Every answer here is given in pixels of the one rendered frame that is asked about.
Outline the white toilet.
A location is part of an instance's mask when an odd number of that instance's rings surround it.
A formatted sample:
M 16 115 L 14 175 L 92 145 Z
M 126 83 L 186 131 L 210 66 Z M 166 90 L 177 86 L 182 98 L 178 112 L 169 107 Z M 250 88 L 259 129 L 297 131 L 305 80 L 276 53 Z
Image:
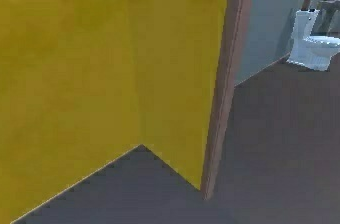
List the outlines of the white toilet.
M 288 63 L 325 71 L 332 57 L 340 53 L 340 38 L 312 35 L 318 14 L 317 9 L 296 12 L 291 34 L 293 46 L 287 59 Z

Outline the brown wooden door frame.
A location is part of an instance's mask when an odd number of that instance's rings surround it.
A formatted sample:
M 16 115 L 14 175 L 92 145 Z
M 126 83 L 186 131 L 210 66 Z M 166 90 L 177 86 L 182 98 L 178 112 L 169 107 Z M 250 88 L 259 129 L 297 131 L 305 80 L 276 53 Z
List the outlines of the brown wooden door frame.
M 234 96 L 235 76 L 240 68 L 242 49 L 246 42 L 246 33 L 251 15 L 252 0 L 226 0 L 226 2 L 200 184 L 200 192 L 204 200 L 211 199 L 214 194 Z

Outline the grey pedestal sink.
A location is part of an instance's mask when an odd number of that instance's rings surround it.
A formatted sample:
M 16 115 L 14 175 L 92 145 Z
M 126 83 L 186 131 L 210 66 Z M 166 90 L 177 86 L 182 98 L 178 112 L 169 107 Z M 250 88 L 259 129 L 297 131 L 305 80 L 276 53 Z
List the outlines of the grey pedestal sink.
M 322 23 L 318 29 L 320 35 L 326 35 L 330 30 L 330 25 L 337 11 L 340 11 L 340 0 L 320 0 L 318 9 L 325 11 Z

